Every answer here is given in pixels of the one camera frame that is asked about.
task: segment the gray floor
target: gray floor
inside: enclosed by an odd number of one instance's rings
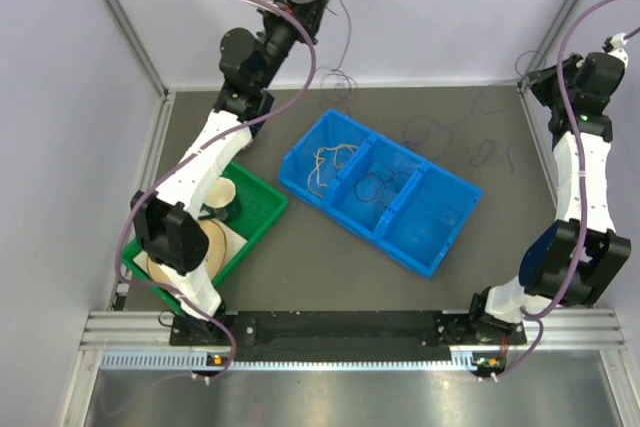
[[[622,426],[597,352],[536,352],[497,384],[466,372],[232,372],[208,388],[149,388],[166,374],[101,371],[85,425]]]
[[[331,105],[311,91],[268,122],[236,160],[270,184],[286,152],[334,107],[482,187],[484,196],[431,280],[414,274],[324,214],[289,196],[281,220],[221,288],[232,310],[467,308],[471,296],[508,281],[554,217],[551,196],[514,87],[360,89]],[[276,105],[292,92],[277,92]],[[215,93],[176,97],[159,174],[205,122]],[[133,287],[128,310],[159,310]]]

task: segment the blue plastic bin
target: blue plastic bin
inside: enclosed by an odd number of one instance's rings
[[[335,110],[284,157],[279,179],[427,278],[482,196],[480,188]]]

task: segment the white wall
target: white wall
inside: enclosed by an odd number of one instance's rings
[[[229,28],[258,30],[237,0],[120,0],[170,87],[220,85],[218,45]],[[536,48],[562,0],[345,0],[353,42],[344,64],[360,84],[469,84],[512,78],[513,62]],[[339,11],[337,0],[331,7]],[[325,16],[320,64],[335,65],[344,16]],[[306,49],[294,49],[274,85],[302,82]]]
[[[574,18],[599,0],[582,0]],[[587,54],[603,41],[640,25],[640,0],[625,0],[600,9],[585,20],[569,44],[570,51]],[[607,164],[609,206],[616,231],[631,239],[634,252],[607,292],[618,313],[636,369],[640,372],[640,36],[627,45],[629,68],[605,110],[613,120],[614,141]],[[553,51],[557,55],[557,46]],[[546,114],[541,123],[548,120]]]
[[[157,98],[101,0],[0,6],[0,424],[52,426]]]

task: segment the green plastic tray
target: green plastic tray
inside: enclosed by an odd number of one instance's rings
[[[227,227],[235,231],[245,239],[247,243],[229,261],[224,268],[218,272],[213,285],[220,285],[247,253],[258,243],[267,233],[273,224],[284,213],[287,207],[287,197],[281,194],[269,184],[259,179],[251,172],[240,167],[235,162],[231,162],[222,173],[223,177],[231,179],[236,184],[236,195],[240,199],[240,215],[234,220],[227,222]],[[142,249],[136,240],[132,240],[122,251],[122,263],[133,272],[139,279],[150,280],[147,273],[134,262],[134,259]],[[180,302],[178,302],[169,292],[158,287],[151,288],[158,294],[176,313],[180,313]]]

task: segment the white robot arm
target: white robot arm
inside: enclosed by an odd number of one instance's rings
[[[315,39],[329,0],[263,0],[286,10]],[[269,112],[273,97],[266,90],[296,41],[298,31],[285,19],[260,10],[264,30],[254,36],[242,28],[227,32],[220,43],[220,70],[225,77],[207,122],[183,159],[195,157],[162,183],[137,212],[136,239],[180,291],[181,308],[203,320],[202,312],[224,315],[223,302],[205,265],[209,240],[197,219],[209,190],[227,164],[257,135],[261,124],[239,128],[206,150],[200,148],[220,132]],[[134,205],[142,195],[138,192]]]
[[[563,65],[584,147],[584,172],[578,163],[576,138],[558,96],[556,67],[530,74],[532,92],[552,111],[549,130],[558,168],[556,218],[525,254],[517,277],[474,298],[477,327],[481,331],[482,324],[487,327],[481,336],[489,338],[500,330],[508,332],[522,322],[523,309],[540,312],[559,290],[581,221],[581,176],[586,180],[589,203],[587,241],[584,252],[578,254],[578,270],[561,305],[593,305],[630,255],[629,240],[616,235],[609,215],[606,163],[613,134],[611,121],[603,114],[628,65],[626,42],[625,34],[617,34],[607,39],[604,53],[594,52],[585,59],[573,55]]]

